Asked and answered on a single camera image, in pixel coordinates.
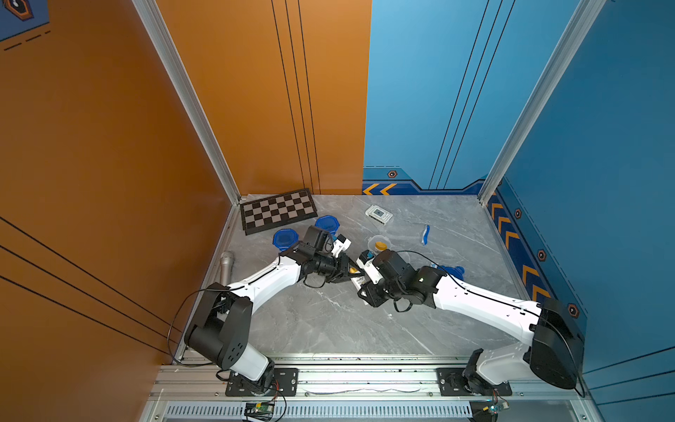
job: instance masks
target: gray marble surface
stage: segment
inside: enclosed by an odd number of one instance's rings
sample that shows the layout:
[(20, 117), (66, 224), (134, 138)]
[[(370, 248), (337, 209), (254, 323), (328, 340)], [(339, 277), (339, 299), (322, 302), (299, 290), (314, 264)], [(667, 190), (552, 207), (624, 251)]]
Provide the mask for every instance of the gray marble surface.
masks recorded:
[[(248, 200), (265, 195), (249, 195)], [(367, 249), (368, 239), (383, 234), (394, 250), (417, 250), (441, 265), (465, 268), (464, 279), (476, 286), (519, 297), (489, 217), (475, 196), (346, 196), (314, 195), (322, 215), (340, 221), (338, 234), (352, 241), (348, 254), (355, 259)], [(382, 226), (365, 215), (372, 204), (392, 212)], [(300, 238), (316, 221), (309, 219), (284, 228)], [(421, 233), (431, 226), (429, 243)], [(241, 280), (272, 262), (276, 230), (245, 236), (239, 224), (229, 249), (235, 254), (232, 280)], [(410, 263), (427, 265), (410, 254)], [(323, 278), (310, 276), (318, 286)], [(366, 305), (350, 282), (311, 289), (302, 284), (286, 288), (253, 315), (249, 342), (263, 353), (385, 353), (468, 356), (477, 348), (497, 348), (515, 339), (489, 325), (451, 311), (415, 306), (396, 313), (392, 301), (379, 308)]]

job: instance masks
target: blue plastic container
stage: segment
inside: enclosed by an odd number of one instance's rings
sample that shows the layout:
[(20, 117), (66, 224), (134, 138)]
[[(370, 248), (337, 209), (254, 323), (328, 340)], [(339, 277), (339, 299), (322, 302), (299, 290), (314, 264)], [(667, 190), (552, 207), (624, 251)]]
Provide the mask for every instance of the blue plastic container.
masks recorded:
[(464, 281), (464, 267), (453, 268), (441, 265), (441, 268), (444, 269), (448, 274), (452, 275), (453, 277)]
[(320, 229), (330, 232), (330, 234), (333, 236), (335, 236), (335, 233), (337, 233), (338, 229), (340, 228), (340, 222), (332, 215), (324, 215), (323, 217), (318, 218), (314, 225)]
[(281, 229), (278, 232), (274, 233), (274, 239), (272, 239), (272, 244), (279, 248), (281, 252), (284, 252), (286, 249), (290, 248), (298, 241), (300, 237), (298, 233), (293, 229)]

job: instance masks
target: chessboard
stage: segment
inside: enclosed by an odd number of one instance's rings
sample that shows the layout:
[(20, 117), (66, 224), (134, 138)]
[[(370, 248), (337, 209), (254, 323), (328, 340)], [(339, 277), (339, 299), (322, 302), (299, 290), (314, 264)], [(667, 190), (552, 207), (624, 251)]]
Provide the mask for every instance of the chessboard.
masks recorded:
[(317, 216), (314, 200), (306, 188), (245, 202), (240, 208), (247, 236)]

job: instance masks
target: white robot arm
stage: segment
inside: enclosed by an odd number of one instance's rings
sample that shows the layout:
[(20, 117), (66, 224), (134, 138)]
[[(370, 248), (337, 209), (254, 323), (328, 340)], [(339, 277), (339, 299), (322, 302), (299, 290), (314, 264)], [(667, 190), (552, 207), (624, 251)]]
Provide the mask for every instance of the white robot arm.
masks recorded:
[(459, 312), (515, 337), (514, 345), (473, 352), (462, 374), (473, 394), (497, 390), (507, 395), (509, 380), (535, 376), (561, 388), (576, 386), (583, 337), (560, 302), (542, 306), (472, 286), (442, 269), (415, 270), (392, 250), (374, 258), (365, 251), (354, 262), (345, 253), (349, 246), (344, 236), (333, 240), (312, 226), (301, 242), (257, 273), (229, 286), (212, 284), (186, 328), (186, 344), (222, 369), (243, 375), (252, 391), (267, 391), (274, 362), (248, 343), (251, 315), (284, 288), (318, 273), (326, 282), (351, 280), (358, 296), (373, 307), (407, 299), (408, 309), (427, 305)]

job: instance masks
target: orange chevron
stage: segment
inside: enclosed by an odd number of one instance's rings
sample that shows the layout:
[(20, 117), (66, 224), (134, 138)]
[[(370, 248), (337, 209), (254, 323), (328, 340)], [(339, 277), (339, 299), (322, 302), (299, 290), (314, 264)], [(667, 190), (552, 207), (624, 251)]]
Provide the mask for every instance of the orange chevron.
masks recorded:
[(541, 287), (532, 286), (532, 300), (535, 301), (535, 302), (537, 302), (537, 293), (541, 293), (541, 294), (543, 294), (544, 296), (546, 296), (546, 297), (548, 297), (548, 298), (551, 297), (551, 295), (549, 294), (549, 292), (547, 292), (546, 290), (542, 289)]
[(392, 183), (392, 184), (390, 184), (389, 186), (387, 186), (386, 188), (384, 188), (383, 190), (380, 190), (380, 193), (381, 193), (382, 195), (388, 195), (389, 192), (387, 192), (387, 191), (388, 191), (389, 189), (393, 188), (394, 186), (396, 186), (396, 183)]
[(497, 203), (492, 204), (492, 220), (495, 219), (495, 208), (502, 208), (503, 209), (504, 206), (502, 204), (497, 204)]
[(527, 277), (527, 273), (534, 274), (537, 277), (539, 277), (539, 273), (537, 272), (536, 269), (530, 268), (527, 265), (523, 265), (522, 266), (522, 283), (523, 284), (527, 284), (527, 282), (525, 281), (526, 277)]
[(499, 228), (498, 228), (499, 234), (502, 234), (502, 223), (510, 223), (511, 220), (509, 220), (509, 219), (506, 218), (506, 217), (499, 217), (498, 220), (499, 220)]
[(507, 250), (508, 250), (508, 240), (510, 238), (520, 239), (520, 236), (518, 235), (518, 233), (509, 232), (508, 230), (506, 231), (506, 240), (504, 242), (506, 243), (506, 249)]
[(366, 195), (372, 195), (371, 194), (371, 189), (379, 185), (379, 183), (373, 183), (371, 184), (366, 190), (363, 191)]

